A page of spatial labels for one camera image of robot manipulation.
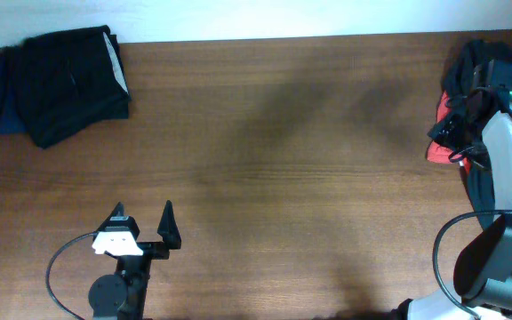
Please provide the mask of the black shorts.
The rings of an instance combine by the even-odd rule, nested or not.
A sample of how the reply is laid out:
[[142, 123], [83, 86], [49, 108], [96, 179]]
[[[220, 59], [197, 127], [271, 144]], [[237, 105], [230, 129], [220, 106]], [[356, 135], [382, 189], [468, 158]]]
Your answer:
[[129, 117], [131, 95], [107, 25], [30, 37], [9, 56], [16, 107], [38, 147]]

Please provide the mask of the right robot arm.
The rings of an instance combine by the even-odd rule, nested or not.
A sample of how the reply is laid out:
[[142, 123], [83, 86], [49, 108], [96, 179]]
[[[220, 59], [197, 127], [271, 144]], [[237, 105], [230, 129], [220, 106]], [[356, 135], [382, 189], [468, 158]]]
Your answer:
[[[408, 301], [403, 319], [512, 319], [512, 62], [491, 60], [476, 67], [465, 106], [442, 121], [432, 139], [466, 158], [490, 176], [482, 190], [493, 206], [463, 213], [446, 222], [433, 244], [432, 264], [438, 291]], [[451, 283], [439, 271], [439, 245], [458, 222], [478, 218], [482, 232], [458, 256]]]

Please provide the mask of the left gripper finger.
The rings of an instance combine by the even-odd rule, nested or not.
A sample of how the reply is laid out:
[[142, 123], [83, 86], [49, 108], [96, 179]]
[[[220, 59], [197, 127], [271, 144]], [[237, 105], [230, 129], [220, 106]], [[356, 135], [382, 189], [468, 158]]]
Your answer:
[[165, 246], [168, 249], [181, 248], [181, 236], [175, 220], [172, 202], [167, 200], [162, 212], [157, 234], [162, 237]]
[[121, 202], [118, 202], [110, 213], [110, 217], [121, 217], [124, 215], [124, 205]]

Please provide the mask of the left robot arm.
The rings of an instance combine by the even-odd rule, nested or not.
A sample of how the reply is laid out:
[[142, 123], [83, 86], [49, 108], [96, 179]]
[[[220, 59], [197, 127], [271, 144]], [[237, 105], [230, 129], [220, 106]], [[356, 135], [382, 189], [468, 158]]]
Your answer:
[[140, 242], [135, 219], [124, 214], [119, 203], [97, 228], [92, 248], [97, 255], [116, 260], [112, 274], [99, 277], [88, 293], [94, 319], [141, 319], [143, 317], [150, 266], [154, 260], [167, 260], [171, 250], [181, 248], [172, 202], [165, 203], [157, 227], [161, 239]]

